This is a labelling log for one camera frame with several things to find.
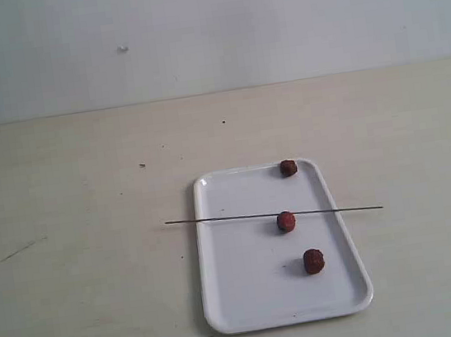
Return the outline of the red meatball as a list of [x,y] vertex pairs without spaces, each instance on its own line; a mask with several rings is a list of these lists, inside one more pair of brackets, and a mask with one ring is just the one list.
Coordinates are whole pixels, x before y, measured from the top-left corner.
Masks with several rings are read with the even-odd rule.
[[295,215],[288,211],[281,212],[277,216],[277,227],[283,233],[292,232],[296,228]]
[[314,275],[321,273],[326,265],[325,256],[318,249],[307,249],[303,254],[303,264],[307,274]]
[[294,176],[298,172],[298,165],[294,160],[283,160],[280,163],[280,174],[283,177]]

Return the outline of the thin metal skewer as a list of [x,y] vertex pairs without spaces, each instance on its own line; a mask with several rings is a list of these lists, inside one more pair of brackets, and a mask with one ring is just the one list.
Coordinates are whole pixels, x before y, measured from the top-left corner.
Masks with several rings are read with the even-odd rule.
[[[329,208],[329,209],[317,209],[317,210],[304,210],[304,211],[297,211],[297,212],[290,212],[287,211],[288,213],[292,213],[295,215],[304,215],[304,214],[317,214],[317,213],[335,213],[335,212],[354,212],[354,211],[368,211],[368,210],[374,210],[374,209],[381,209],[384,208],[384,206],[379,205],[379,206],[367,206],[367,207],[354,207],[354,208]],[[191,219],[191,220],[172,220],[172,221],[166,221],[164,223],[164,225],[179,225],[179,224],[191,224],[191,223],[198,223],[198,222],[222,222],[222,221],[229,221],[229,220],[248,220],[248,219],[254,219],[254,218],[268,218],[268,217],[277,217],[279,216],[281,213],[260,213],[260,214],[254,214],[254,215],[241,215],[241,216],[228,216],[228,217],[216,217],[216,218],[204,218],[204,219]]]

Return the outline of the white rectangular plastic tray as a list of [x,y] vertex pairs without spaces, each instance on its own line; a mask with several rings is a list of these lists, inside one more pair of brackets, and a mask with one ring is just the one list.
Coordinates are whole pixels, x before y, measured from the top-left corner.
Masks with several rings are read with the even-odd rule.
[[[336,208],[317,165],[302,158],[296,164],[290,177],[277,163],[201,176],[193,188],[196,218]],[[201,297],[212,328],[230,335],[367,308],[373,285],[339,213],[295,215],[286,233],[276,220],[197,223]],[[322,251],[321,273],[304,270],[307,249]]]

